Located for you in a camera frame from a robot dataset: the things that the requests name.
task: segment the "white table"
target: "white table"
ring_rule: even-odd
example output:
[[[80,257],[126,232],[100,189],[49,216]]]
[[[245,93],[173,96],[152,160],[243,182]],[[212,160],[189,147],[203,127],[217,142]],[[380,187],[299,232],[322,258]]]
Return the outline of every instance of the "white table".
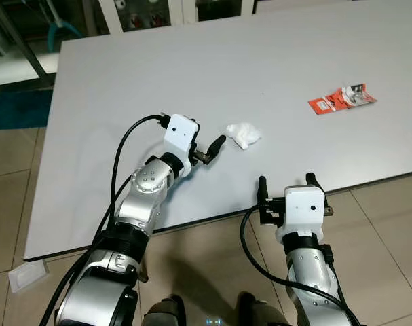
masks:
[[[374,105],[317,116],[307,101],[367,83]],[[412,172],[412,0],[369,0],[63,43],[25,259],[84,247],[106,210],[117,144],[144,115],[182,113],[205,149],[234,122],[263,138],[174,189],[157,228],[246,209],[314,171],[325,190]],[[134,132],[118,184],[162,153]]]

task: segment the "crumpled tissue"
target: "crumpled tissue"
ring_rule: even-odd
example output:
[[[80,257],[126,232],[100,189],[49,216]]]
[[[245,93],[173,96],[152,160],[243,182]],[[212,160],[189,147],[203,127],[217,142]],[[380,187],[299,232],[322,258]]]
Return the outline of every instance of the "crumpled tissue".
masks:
[[[228,137],[231,137],[242,149],[247,149],[249,145],[255,143],[261,138],[260,130],[256,129],[248,122],[229,124],[227,126],[226,134]]]

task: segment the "blue floor mat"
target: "blue floor mat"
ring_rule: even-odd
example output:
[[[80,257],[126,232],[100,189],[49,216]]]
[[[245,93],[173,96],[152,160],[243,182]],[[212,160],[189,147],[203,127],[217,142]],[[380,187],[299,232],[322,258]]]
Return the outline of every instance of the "blue floor mat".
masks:
[[[0,94],[0,130],[45,127],[52,90]]]

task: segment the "person's leg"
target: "person's leg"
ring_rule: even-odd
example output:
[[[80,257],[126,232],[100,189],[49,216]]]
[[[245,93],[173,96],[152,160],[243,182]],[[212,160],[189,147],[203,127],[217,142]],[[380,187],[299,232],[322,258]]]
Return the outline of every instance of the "person's leg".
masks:
[[[141,326],[186,326],[185,305],[181,297],[171,295],[154,304]]]
[[[238,310],[239,326],[290,326],[281,312],[251,293],[239,295]]]

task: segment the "tiled floor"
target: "tiled floor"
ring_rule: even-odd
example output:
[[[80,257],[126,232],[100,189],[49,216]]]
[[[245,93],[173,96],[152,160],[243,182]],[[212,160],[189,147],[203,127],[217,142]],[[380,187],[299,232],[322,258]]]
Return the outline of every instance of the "tiled floor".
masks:
[[[45,129],[0,131],[0,325],[37,325],[58,281],[77,255],[52,258],[50,274],[11,293],[7,271],[22,263]],[[367,325],[412,326],[412,176],[329,196],[326,241],[348,304]],[[235,325],[242,290],[283,311],[296,325],[286,291],[263,278],[245,258],[239,217],[154,236],[147,248],[150,281],[139,283],[135,325],[171,293],[183,297],[189,325],[222,318]],[[273,227],[252,216],[248,244],[267,269],[286,276]]]

